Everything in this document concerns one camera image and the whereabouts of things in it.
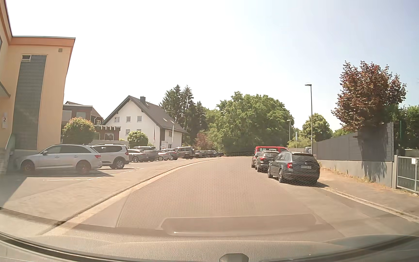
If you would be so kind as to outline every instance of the building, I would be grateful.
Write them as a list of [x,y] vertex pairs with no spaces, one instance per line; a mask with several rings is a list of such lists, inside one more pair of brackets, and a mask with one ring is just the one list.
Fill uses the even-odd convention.
[[8,151],[26,155],[60,142],[64,84],[74,41],[70,37],[12,35],[6,2],[0,0],[3,169]]
[[61,129],[63,129],[67,122],[74,117],[89,119],[92,123],[94,123],[96,131],[96,137],[94,140],[119,140],[121,127],[101,125],[103,118],[93,106],[67,101],[62,105]]
[[187,134],[160,106],[147,102],[145,97],[126,97],[103,125],[119,125],[119,138],[124,140],[131,131],[142,131],[156,148],[181,146],[182,135]]

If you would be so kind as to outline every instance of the building window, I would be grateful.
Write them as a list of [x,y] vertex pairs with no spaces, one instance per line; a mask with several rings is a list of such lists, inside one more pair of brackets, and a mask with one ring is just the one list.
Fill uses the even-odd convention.
[[87,119],[87,113],[85,113],[85,112],[77,112],[77,113],[75,114],[75,116],[76,116],[76,117],[83,118],[83,119]]
[[72,111],[71,110],[63,110],[62,111],[62,121],[68,122],[72,118]]
[[30,59],[32,59],[31,55],[22,55],[23,62],[30,62]]
[[104,133],[104,140],[114,140],[113,133]]

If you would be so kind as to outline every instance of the white house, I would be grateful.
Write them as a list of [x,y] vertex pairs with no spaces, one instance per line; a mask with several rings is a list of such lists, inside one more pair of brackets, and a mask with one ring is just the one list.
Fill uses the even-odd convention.
[[142,131],[156,148],[181,146],[182,134],[187,133],[160,106],[147,102],[145,97],[128,96],[102,124],[120,126],[119,138],[123,140],[127,140],[131,131]]

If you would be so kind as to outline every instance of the windshield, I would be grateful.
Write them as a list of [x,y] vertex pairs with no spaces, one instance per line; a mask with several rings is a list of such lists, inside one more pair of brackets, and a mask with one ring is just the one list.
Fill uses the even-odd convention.
[[0,257],[378,235],[419,236],[419,1],[0,0]]

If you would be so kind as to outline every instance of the curb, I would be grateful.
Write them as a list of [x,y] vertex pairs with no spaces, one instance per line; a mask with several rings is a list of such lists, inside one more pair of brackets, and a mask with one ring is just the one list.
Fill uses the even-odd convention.
[[407,213],[407,212],[389,207],[387,205],[381,205],[381,204],[378,204],[378,203],[375,203],[375,202],[371,202],[369,200],[362,199],[362,198],[359,198],[359,197],[356,197],[356,196],[353,196],[353,195],[350,195],[350,194],[347,194],[347,193],[344,193],[344,192],[341,192],[341,191],[337,191],[337,190],[334,190],[334,189],[331,189],[331,188],[322,188],[322,189],[326,190],[326,191],[329,191],[331,193],[346,197],[348,199],[352,199],[356,202],[359,202],[359,203],[362,203],[362,204],[365,204],[365,205],[369,205],[369,206],[373,206],[377,209],[392,213],[392,214],[397,215],[399,217],[405,218],[409,221],[419,223],[419,216],[416,216],[416,215],[413,215],[413,214],[410,214],[410,213]]

